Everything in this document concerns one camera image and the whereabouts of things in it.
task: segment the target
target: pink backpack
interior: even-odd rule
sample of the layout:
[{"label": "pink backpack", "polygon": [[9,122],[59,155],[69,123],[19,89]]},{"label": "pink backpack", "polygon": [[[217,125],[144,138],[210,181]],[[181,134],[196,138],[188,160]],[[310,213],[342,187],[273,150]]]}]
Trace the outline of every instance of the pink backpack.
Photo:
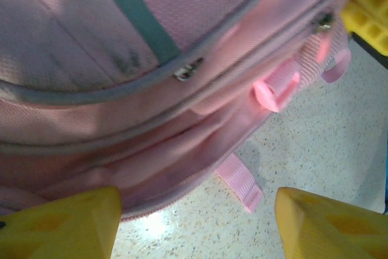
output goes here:
[{"label": "pink backpack", "polygon": [[144,215],[215,170],[254,209],[232,152],[346,71],[346,1],[0,0],[0,213],[116,185]]}]

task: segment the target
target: zipper pull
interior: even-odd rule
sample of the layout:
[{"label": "zipper pull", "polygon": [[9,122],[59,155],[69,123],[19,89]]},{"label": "zipper pull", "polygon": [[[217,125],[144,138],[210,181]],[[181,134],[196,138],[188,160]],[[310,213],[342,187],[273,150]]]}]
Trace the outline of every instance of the zipper pull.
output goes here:
[{"label": "zipper pull", "polygon": [[323,13],[314,22],[316,24],[315,33],[327,33],[331,31],[335,22],[333,13]]},{"label": "zipper pull", "polygon": [[175,78],[181,82],[188,81],[199,69],[204,62],[204,58],[199,58],[195,62],[184,66],[175,72]]},{"label": "zipper pull", "polygon": [[317,17],[317,20],[314,23],[316,25],[315,34],[320,38],[319,50],[316,54],[315,61],[321,63],[327,58],[332,49],[332,28],[335,23],[335,16],[333,13],[323,13]]}]

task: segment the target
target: teal strap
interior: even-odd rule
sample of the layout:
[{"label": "teal strap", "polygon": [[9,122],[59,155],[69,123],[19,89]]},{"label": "teal strap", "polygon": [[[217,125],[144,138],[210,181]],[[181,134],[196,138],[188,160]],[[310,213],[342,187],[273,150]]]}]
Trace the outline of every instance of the teal strap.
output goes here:
[{"label": "teal strap", "polygon": [[159,63],[170,61],[179,54],[178,46],[143,0],[114,1],[154,52]]}]

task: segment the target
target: speckled floor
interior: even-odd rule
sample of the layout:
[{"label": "speckled floor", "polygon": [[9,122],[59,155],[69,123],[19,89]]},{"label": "speckled floor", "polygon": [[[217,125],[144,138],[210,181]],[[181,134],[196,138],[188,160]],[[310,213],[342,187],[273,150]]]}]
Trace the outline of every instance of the speckled floor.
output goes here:
[{"label": "speckled floor", "polygon": [[214,175],[169,208],[122,223],[112,258],[284,258],[273,213],[281,186],[382,212],[388,70],[351,49],[340,82],[302,92],[237,151],[264,191],[253,214]]}]

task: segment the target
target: metal zipper pull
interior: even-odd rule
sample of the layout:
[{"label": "metal zipper pull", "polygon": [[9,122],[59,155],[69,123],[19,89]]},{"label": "metal zipper pull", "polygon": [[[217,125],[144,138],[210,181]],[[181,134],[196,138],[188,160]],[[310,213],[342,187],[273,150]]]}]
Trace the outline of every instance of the metal zipper pull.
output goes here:
[{"label": "metal zipper pull", "polygon": [[195,62],[184,66],[175,72],[175,78],[179,81],[186,82],[197,72],[203,62],[204,58],[199,58]]},{"label": "metal zipper pull", "polygon": [[322,13],[314,21],[316,25],[315,33],[325,33],[332,29],[333,24],[335,22],[335,17],[332,12],[330,13]]}]

